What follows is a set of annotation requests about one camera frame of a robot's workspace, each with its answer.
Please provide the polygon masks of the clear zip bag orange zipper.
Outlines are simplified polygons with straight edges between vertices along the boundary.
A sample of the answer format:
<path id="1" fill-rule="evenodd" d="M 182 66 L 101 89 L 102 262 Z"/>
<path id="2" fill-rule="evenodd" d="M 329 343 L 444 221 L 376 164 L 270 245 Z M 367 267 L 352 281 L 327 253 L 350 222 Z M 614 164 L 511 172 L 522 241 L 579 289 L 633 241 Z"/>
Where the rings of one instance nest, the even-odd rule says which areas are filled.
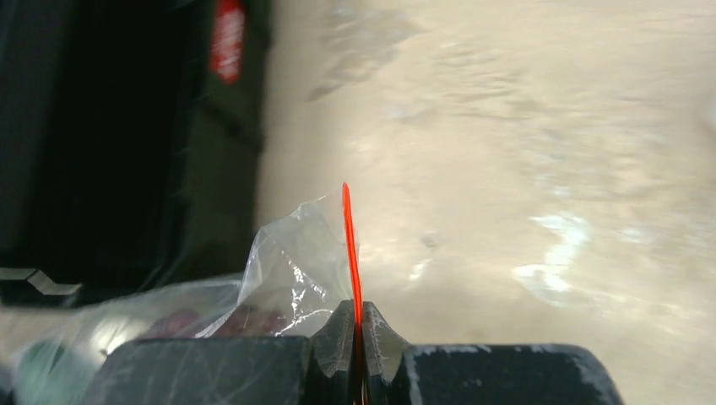
<path id="1" fill-rule="evenodd" d="M 179 283 L 95 305 L 26 345 L 14 363 L 8 402 L 84 404 L 91 381 L 124 343 L 184 338 L 138 338 L 155 321 L 182 309 L 200 315 L 223 314 L 240 305 L 277 310 L 287 321 L 281 332 L 245 338 L 309 338 L 348 300 L 354 305 L 356 357 L 362 302 L 357 252 L 350 189 L 343 185 L 263 226 L 240 276 Z M 356 394 L 351 404 L 360 404 L 362 382 L 355 357 Z"/>

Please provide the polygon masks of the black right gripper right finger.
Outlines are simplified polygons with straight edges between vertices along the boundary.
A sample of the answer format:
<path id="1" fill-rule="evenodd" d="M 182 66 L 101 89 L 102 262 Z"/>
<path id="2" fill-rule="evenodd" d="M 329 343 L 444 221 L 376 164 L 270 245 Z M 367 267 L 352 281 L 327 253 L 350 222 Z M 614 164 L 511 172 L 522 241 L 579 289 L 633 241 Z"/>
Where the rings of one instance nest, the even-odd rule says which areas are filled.
<path id="1" fill-rule="evenodd" d="M 369 404 L 621 404 L 603 364 L 571 344 L 411 344 L 363 304 Z"/>

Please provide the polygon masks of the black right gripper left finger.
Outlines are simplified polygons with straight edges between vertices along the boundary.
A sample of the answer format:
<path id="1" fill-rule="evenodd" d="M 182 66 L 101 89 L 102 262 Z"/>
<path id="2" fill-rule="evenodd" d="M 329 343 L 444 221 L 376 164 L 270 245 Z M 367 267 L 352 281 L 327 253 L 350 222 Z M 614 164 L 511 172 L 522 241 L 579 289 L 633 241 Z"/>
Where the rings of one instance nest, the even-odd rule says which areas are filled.
<path id="1" fill-rule="evenodd" d="M 351 404 L 354 305 L 310 337 L 135 340 L 101 366 L 84 404 Z"/>

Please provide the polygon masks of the dark red grapes bunch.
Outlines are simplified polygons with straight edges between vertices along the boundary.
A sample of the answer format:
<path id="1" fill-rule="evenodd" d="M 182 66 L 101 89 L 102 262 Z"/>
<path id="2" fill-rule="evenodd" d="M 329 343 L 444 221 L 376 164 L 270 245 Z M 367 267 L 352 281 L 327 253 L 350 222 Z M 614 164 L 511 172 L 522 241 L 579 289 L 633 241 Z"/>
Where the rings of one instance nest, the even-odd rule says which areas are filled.
<path id="1" fill-rule="evenodd" d="M 285 316 L 279 311 L 255 305 L 240 305 L 218 315 L 200 315 L 195 310 L 182 309 L 155 321 L 138 338 L 274 336 L 286 325 Z"/>

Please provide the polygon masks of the black plastic toolbox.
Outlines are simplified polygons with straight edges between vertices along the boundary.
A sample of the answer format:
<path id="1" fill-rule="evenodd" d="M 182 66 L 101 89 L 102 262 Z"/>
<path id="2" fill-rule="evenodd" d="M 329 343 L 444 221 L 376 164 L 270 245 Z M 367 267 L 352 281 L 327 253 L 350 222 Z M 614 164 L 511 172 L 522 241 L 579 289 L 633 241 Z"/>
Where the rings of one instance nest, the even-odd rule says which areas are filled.
<path id="1" fill-rule="evenodd" d="M 239 273 L 268 1 L 1 4 L 1 301 L 73 308 Z"/>

